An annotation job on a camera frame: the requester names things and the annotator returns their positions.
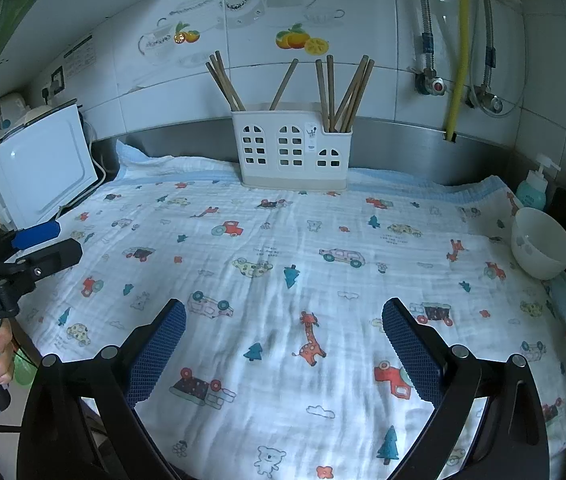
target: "yellow gas hose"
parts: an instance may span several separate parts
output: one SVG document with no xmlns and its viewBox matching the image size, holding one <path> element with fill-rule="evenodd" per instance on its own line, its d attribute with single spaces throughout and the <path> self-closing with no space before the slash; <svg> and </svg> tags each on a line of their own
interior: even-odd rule
<svg viewBox="0 0 566 480">
<path fill-rule="evenodd" d="M 457 126 L 458 109 L 463 99 L 463 90 L 468 76 L 470 64 L 470 0 L 458 0 L 458 32 L 460 36 L 460 53 L 458 59 L 457 81 L 452 93 L 452 101 L 448 110 L 448 120 L 445 126 L 445 140 L 452 140 Z"/>
</svg>

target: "pipe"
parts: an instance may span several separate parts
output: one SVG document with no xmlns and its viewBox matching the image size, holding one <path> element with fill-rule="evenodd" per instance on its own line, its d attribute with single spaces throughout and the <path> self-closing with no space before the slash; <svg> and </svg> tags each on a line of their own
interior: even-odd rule
<svg viewBox="0 0 566 480">
<path fill-rule="evenodd" d="M 496 51 L 494 49 L 494 22 L 492 20 L 492 2 L 484 1 L 484 14 L 486 15 L 486 66 L 484 67 L 484 88 L 490 88 L 492 82 L 492 69 L 496 67 Z"/>
<path fill-rule="evenodd" d="M 432 35 L 432 17 L 430 15 L 430 0 L 421 0 L 421 14 L 423 15 L 423 53 L 425 66 L 434 70 L 434 36 Z"/>
<path fill-rule="evenodd" d="M 458 109 L 463 97 L 463 88 L 468 77 L 468 64 L 470 60 L 470 0 L 458 0 L 458 33 L 460 36 L 460 53 L 458 60 L 457 79 L 454 85 L 452 101 L 448 110 L 448 120 L 445 127 L 445 140 L 452 141 L 454 129 L 457 126 Z"/>
</svg>

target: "white bowl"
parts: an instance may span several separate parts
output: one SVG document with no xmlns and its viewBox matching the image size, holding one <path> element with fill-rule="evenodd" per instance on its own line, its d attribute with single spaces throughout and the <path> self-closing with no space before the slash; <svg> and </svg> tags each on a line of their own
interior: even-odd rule
<svg viewBox="0 0 566 480">
<path fill-rule="evenodd" d="M 510 247 L 523 270 L 538 280 L 551 280 L 566 268 L 566 231 L 538 209 L 517 211 Z"/>
</svg>

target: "white appliance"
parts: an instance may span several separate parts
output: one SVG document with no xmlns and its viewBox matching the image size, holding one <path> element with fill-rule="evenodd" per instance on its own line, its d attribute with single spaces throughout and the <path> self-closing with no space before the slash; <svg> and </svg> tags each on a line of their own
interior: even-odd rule
<svg viewBox="0 0 566 480">
<path fill-rule="evenodd" d="M 0 219 L 25 229 L 96 181 L 76 104 L 53 111 L 0 142 Z"/>
</svg>

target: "blue gripper pad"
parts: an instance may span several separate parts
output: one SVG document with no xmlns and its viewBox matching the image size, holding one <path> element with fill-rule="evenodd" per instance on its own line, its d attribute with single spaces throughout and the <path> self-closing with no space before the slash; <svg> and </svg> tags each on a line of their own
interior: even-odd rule
<svg viewBox="0 0 566 480">
<path fill-rule="evenodd" d="M 385 335 L 390 339 L 419 397 L 438 408 L 444 394 L 443 368 L 418 333 L 434 329 L 420 327 L 412 314 L 396 298 L 384 304 L 381 318 Z"/>
<path fill-rule="evenodd" d="M 185 307 L 178 300 L 171 300 L 170 303 L 172 303 L 171 308 L 130 368 L 129 384 L 125 394 L 125 400 L 130 408 L 150 396 L 185 332 Z"/>
</svg>

